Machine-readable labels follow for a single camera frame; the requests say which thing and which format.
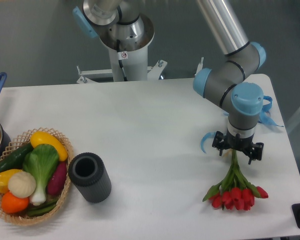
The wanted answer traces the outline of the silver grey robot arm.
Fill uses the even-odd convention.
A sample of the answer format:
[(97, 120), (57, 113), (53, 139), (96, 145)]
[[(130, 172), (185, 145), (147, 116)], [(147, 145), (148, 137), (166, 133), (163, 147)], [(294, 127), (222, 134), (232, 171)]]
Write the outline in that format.
[[(263, 91), (246, 79), (265, 62), (265, 50), (248, 40), (228, 1), (199, 0), (197, 5), (227, 58), (220, 69), (199, 70), (193, 81), (200, 96), (229, 114), (227, 132), (217, 132), (212, 145), (220, 152), (233, 149), (251, 161), (261, 160), (263, 143), (252, 140), (261, 118)], [(148, 45), (154, 27), (135, 0), (86, 0), (72, 13), (80, 29), (108, 49), (114, 81), (150, 79)]]

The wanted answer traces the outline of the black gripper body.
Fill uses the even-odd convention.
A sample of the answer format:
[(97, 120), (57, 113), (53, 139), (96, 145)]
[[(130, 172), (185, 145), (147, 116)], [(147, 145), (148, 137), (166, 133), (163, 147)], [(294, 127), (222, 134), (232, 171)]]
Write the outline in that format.
[(233, 149), (243, 153), (251, 153), (254, 151), (252, 142), (253, 137), (254, 133), (252, 133), (249, 137), (246, 137), (240, 133), (232, 135), (229, 131), (227, 131), (227, 133), (222, 136), (221, 151)]

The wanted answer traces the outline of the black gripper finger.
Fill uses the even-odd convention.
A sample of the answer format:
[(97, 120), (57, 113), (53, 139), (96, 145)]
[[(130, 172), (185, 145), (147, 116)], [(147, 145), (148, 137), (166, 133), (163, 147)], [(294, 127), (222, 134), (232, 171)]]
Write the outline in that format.
[(251, 143), (250, 146), (244, 149), (244, 154), (249, 157), (248, 164), (255, 160), (262, 160), (263, 147), (264, 143), (257, 142)]
[(212, 147), (219, 151), (219, 156), (222, 156), (223, 151), (228, 149), (227, 137), (222, 132), (217, 131), (215, 133)]

